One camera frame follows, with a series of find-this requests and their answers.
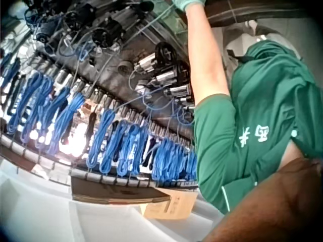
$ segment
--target white logo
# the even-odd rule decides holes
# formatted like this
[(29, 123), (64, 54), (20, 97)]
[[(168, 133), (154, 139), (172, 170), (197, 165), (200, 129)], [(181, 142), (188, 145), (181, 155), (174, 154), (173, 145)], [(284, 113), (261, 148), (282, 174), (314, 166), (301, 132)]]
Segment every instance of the white logo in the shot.
[(247, 144), (247, 140), (249, 139), (248, 135), (250, 135), (249, 127), (246, 128), (246, 130), (242, 129), (242, 136), (239, 137), (241, 148), (243, 148)]
[(259, 139), (258, 139), (259, 142), (264, 142), (264, 141), (266, 141), (268, 139), (267, 138), (268, 133), (269, 133), (269, 127), (268, 126), (262, 127), (262, 126), (258, 125), (257, 128), (256, 128), (255, 135), (257, 137), (259, 137)]

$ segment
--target green uniform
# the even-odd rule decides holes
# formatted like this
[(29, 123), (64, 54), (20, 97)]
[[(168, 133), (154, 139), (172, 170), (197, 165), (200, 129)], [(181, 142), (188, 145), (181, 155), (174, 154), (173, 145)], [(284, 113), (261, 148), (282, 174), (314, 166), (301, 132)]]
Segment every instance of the green uniform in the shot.
[(231, 97), (216, 94), (195, 109), (198, 184), (224, 214), (277, 171), (290, 140), (305, 157), (323, 154), (321, 93), (306, 65), (271, 41), (246, 56), (253, 60), (235, 71)]

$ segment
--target light blue glove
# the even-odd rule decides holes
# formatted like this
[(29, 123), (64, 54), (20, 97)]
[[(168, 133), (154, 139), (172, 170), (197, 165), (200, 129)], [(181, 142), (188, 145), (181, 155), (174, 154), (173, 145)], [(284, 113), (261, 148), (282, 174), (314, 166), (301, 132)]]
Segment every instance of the light blue glove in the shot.
[(201, 5), (205, 5), (205, 1), (206, 0), (173, 0), (174, 5), (182, 10), (183, 12), (185, 12), (185, 8), (192, 3), (197, 3), (197, 4), (201, 4)]

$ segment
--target brown skin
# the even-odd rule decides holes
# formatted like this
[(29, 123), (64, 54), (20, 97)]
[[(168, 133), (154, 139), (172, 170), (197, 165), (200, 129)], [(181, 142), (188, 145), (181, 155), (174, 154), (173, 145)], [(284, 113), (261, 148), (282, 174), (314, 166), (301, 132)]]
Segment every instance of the brown skin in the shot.
[(320, 169), (319, 162), (304, 158), (289, 162), (250, 192), (203, 241), (320, 241)]

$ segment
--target hand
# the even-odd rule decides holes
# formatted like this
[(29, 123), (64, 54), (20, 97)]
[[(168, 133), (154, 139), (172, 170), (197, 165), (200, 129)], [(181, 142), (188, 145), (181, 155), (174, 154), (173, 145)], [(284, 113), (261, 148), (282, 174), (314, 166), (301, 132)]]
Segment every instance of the hand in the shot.
[(173, 0), (174, 5), (185, 12), (189, 4), (201, 4), (204, 6), (206, 0)]

